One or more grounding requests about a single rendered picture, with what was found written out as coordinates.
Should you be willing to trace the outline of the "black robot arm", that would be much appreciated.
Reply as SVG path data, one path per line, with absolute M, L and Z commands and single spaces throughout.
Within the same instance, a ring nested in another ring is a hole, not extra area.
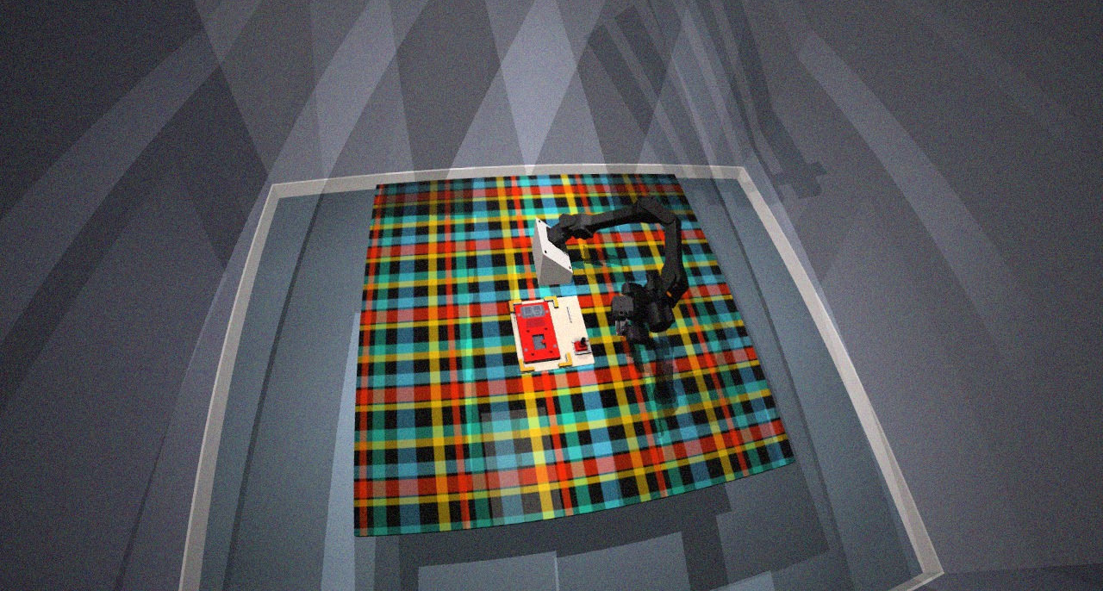
M 655 197 L 638 198 L 634 205 L 627 208 L 617 208 L 607 213 L 586 214 L 563 214 L 554 227 L 546 226 L 547 239 L 558 248 L 563 249 L 563 243 L 574 235 L 575 239 L 583 240 L 595 238 L 596 230 L 612 228 L 624 223 L 644 222 L 661 223 L 664 227 L 665 237 L 665 264 L 661 270 L 661 276 L 646 273 L 647 283 L 643 286 L 638 297 L 612 296 L 610 314 L 614 320 L 631 320 L 638 313 L 634 301 L 639 299 L 639 304 L 646 307 L 645 313 L 651 333 L 664 332 L 676 323 L 672 314 L 672 308 L 679 302 L 679 297 L 689 291 L 689 279 L 682 264 L 682 223 L 677 215 L 658 203 Z M 672 294 L 670 297 L 670 294 Z

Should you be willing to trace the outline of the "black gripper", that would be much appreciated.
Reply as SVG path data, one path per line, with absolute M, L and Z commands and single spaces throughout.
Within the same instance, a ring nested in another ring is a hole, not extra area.
M 631 299 L 632 296 L 638 297 L 642 288 L 643 286 L 641 284 L 627 282 L 621 286 L 621 294 L 629 296 Z M 634 320 L 634 323 L 632 323 L 631 325 L 624 324 L 624 331 L 622 335 L 627 336 L 627 343 L 629 344 L 645 345 L 649 341 L 649 329 L 645 327 L 645 324 L 643 324 L 642 319 L 647 320 L 645 313 L 646 307 L 642 307 L 641 304 L 639 304 L 639 299 L 634 301 L 634 305 L 638 307 L 638 313 L 635 314 L 634 319 L 631 319 Z

